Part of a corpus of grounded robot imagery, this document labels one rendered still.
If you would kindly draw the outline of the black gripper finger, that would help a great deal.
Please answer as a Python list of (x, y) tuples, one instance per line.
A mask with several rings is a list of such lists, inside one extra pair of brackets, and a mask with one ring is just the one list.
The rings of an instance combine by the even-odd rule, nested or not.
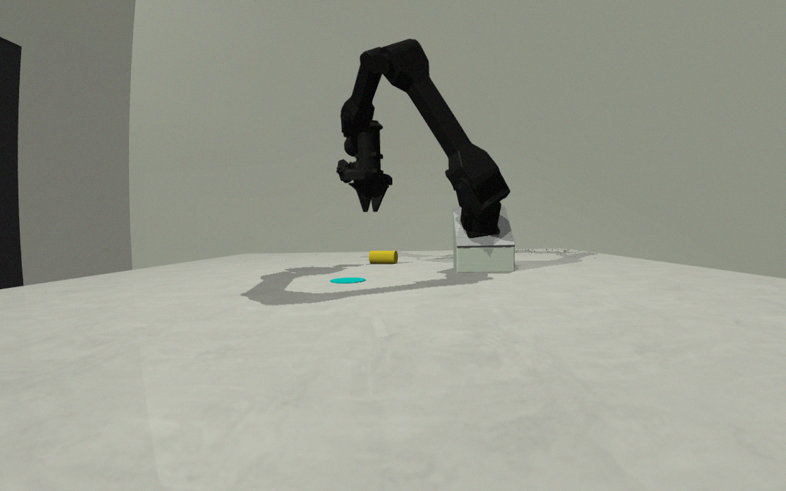
[(373, 211), (377, 212), (381, 202), (383, 201), (383, 197), (385, 192), (389, 186), (388, 185), (376, 185), (373, 189), (373, 194), (371, 198), (371, 203), (373, 207)]
[(363, 212), (367, 212), (375, 183), (373, 183), (373, 181), (363, 181), (362, 183), (349, 183), (349, 185), (358, 192), (358, 198), (361, 202)]

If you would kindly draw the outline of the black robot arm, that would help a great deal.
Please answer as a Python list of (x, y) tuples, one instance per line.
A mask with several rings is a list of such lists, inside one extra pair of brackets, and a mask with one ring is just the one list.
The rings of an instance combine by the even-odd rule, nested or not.
[(381, 76), (411, 97), (448, 156), (450, 180), (468, 237), (497, 235), (500, 200), (510, 194), (498, 165), (483, 149), (470, 142), (428, 73), (428, 59), (417, 40), (403, 40), (361, 54), (358, 77), (340, 110), (344, 149), (355, 157), (358, 149), (380, 149), (379, 130), (373, 120), (373, 98)]

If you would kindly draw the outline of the yellow cylinder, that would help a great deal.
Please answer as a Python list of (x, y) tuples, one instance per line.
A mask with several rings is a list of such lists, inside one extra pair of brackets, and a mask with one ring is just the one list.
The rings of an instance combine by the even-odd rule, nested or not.
[(369, 263), (397, 264), (397, 251), (370, 251)]

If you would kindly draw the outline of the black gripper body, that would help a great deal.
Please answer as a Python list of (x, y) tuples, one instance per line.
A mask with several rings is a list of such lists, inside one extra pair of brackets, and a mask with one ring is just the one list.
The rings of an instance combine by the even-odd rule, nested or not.
[(391, 176), (384, 174), (381, 170), (380, 159), (383, 158), (383, 155), (380, 153), (380, 149), (358, 149), (355, 158), (358, 158), (360, 167), (346, 168), (343, 172), (343, 181), (353, 181), (354, 183), (373, 181), (375, 186), (392, 185)]

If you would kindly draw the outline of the teal circle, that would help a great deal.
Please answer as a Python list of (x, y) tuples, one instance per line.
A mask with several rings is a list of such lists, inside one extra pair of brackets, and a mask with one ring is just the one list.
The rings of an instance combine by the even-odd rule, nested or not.
[(365, 282), (363, 278), (339, 278), (331, 280), (331, 283), (337, 284), (350, 284), (350, 283), (358, 283), (358, 282)]

